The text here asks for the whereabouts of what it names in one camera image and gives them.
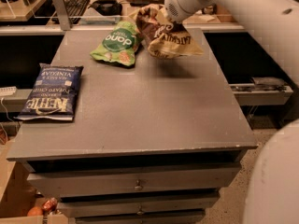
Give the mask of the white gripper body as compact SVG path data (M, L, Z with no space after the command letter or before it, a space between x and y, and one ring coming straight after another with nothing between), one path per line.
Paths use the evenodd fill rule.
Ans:
M167 18L176 23L182 23L197 11L211 4L211 0L164 0Z

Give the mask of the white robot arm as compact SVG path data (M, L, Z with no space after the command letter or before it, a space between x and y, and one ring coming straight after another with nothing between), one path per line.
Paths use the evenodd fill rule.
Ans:
M298 81L298 4L293 0L164 0L168 17L181 22L216 2ZM299 224L299 120L277 131L255 162L242 224Z

